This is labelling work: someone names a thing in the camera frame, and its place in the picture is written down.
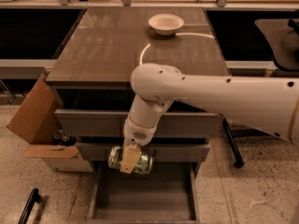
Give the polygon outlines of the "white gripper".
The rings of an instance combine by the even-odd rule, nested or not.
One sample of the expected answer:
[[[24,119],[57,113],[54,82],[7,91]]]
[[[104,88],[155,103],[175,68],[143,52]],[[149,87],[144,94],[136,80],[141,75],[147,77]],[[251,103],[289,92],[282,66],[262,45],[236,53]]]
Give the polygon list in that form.
[[[121,171],[130,174],[141,156],[140,147],[146,146],[156,132],[156,128],[144,128],[136,125],[127,117],[124,122],[123,135],[125,146],[122,151]]]

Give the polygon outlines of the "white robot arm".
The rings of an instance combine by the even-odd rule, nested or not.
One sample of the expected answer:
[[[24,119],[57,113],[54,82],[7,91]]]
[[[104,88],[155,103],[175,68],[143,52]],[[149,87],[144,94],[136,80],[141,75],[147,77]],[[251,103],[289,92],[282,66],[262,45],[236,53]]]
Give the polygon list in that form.
[[[141,148],[175,101],[299,143],[298,78],[192,76],[173,66],[145,63],[133,71],[131,87],[135,99],[123,128],[123,173],[134,170]]]

